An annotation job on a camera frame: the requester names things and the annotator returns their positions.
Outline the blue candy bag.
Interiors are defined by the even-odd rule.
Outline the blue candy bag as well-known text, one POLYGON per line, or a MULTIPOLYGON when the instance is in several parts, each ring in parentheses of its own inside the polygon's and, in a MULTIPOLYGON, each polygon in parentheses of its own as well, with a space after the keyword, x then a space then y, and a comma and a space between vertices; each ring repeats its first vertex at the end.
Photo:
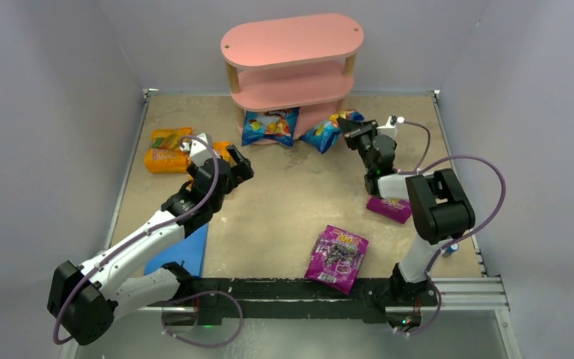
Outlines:
POLYGON ((339 119, 353 122, 364 121, 363 115, 357 110, 341 110, 305 131, 298 140, 315 148, 320 154, 326 153, 342 133, 339 127, 339 119))
POLYGON ((285 147, 292 147, 299 111, 299 107, 263 112, 247 111, 241 133, 241 144, 247 146, 270 140, 285 147))

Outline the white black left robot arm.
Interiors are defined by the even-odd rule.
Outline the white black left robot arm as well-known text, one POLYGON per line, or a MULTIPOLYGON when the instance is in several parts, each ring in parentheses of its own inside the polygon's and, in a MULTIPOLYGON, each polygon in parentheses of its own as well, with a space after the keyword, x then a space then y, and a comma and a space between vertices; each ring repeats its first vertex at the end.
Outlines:
POLYGON ((202 141, 195 143, 209 157, 192 157, 188 167, 192 179, 163 202, 145 224, 80 265, 65 261, 55 269, 47 304, 55 318, 55 344, 75 340, 86 346, 128 313, 151 304, 181 304, 204 295, 229 299, 238 316, 243 316, 232 295, 202 288, 181 264, 165 263, 148 275, 133 275, 156 254, 209 223, 220 211, 224 197, 254 176, 250 160, 235 146, 227 147, 231 159, 225 160, 202 141))

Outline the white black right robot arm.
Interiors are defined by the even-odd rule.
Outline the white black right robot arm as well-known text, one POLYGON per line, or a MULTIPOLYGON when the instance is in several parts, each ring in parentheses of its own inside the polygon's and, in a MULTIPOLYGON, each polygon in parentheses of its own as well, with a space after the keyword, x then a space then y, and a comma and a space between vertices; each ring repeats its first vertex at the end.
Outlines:
POLYGON ((416 237, 389 279, 396 299, 414 298, 428 290, 429 274, 448 240, 458 239, 475 226, 475 212, 454 171, 427 174, 402 172, 394 167, 396 135, 409 122, 392 115, 386 124, 377 121, 337 120, 350 150, 358 152, 365 166, 365 190, 381 200, 409 202, 416 237))

